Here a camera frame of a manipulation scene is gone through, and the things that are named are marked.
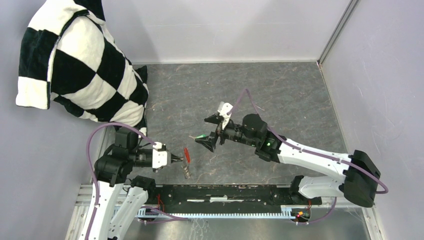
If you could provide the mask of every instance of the white wall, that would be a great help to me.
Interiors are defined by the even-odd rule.
[[[349,0],[103,0],[135,63],[317,60]]]
[[[422,239],[424,1],[363,0],[323,63],[349,150],[366,151],[388,195],[387,239]]]
[[[85,143],[97,124],[70,115],[55,102],[49,110],[15,105],[21,40],[43,2],[1,1],[2,240],[64,239],[80,185],[89,180]],[[98,142],[94,139],[93,153]]]

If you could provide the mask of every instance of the checkered blanket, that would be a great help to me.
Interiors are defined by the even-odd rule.
[[[105,25],[101,0],[47,0],[22,39],[16,105],[119,122],[146,133],[147,67],[134,70]]]

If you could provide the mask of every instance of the red handle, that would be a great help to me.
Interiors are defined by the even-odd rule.
[[[184,147],[184,155],[185,155],[185,159],[187,159],[187,163],[190,164],[191,159],[190,159],[190,154],[189,154],[189,150],[187,149],[187,147]]]

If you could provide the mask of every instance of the black and white checkered fabric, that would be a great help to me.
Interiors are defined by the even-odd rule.
[[[47,0],[22,39],[16,104],[46,110],[54,100],[78,118],[146,133],[147,77],[115,45],[101,0]]]

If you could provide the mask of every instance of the gray wall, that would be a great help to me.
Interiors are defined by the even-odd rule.
[[[424,1],[363,0],[323,73],[348,148],[365,150],[388,195],[376,198],[387,239],[422,239]]]
[[[85,143],[97,124],[57,103],[50,110],[15,105],[21,39],[43,2],[4,0],[0,7],[0,238],[6,240],[64,239],[80,184],[89,179]]]
[[[133,63],[316,60],[349,0],[103,0]]]

